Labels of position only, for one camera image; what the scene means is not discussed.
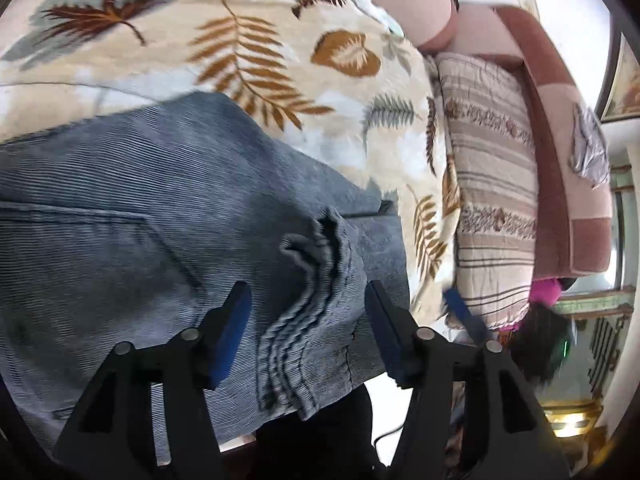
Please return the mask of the grey denim pants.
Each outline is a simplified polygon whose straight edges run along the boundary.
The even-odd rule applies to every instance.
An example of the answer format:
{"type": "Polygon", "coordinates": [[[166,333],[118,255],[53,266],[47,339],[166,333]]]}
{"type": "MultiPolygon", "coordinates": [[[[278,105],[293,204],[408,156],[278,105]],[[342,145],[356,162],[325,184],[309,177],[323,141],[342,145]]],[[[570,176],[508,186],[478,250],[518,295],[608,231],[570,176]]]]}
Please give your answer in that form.
{"type": "Polygon", "coordinates": [[[206,393],[217,439],[311,417],[384,370],[364,312],[373,280],[408,301],[395,200],[220,94],[2,145],[1,374],[46,450],[115,344],[163,344],[238,281],[253,307],[231,374],[206,393]]]}

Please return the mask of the beige striped pillow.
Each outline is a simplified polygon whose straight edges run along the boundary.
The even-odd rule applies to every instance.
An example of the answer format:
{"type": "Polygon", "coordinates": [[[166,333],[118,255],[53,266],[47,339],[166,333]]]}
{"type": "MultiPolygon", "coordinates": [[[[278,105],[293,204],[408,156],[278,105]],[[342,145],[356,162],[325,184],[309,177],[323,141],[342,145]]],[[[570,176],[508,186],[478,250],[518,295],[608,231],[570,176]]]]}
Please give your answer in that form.
{"type": "Polygon", "coordinates": [[[538,177],[533,130],[518,80],[457,53],[437,55],[442,104],[460,190],[456,286],[491,330],[521,322],[535,265],[538,177]]]}

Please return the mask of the beige leaf print blanket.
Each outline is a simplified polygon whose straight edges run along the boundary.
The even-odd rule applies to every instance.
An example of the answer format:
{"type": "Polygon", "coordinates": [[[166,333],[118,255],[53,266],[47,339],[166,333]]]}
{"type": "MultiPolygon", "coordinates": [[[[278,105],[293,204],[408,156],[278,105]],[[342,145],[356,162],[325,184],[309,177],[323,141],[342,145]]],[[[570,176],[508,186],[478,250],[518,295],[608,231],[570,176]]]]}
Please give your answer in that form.
{"type": "Polygon", "coordinates": [[[11,0],[1,136],[220,92],[398,203],[411,311],[442,312],[459,218],[435,64],[371,0],[11,0]]]}

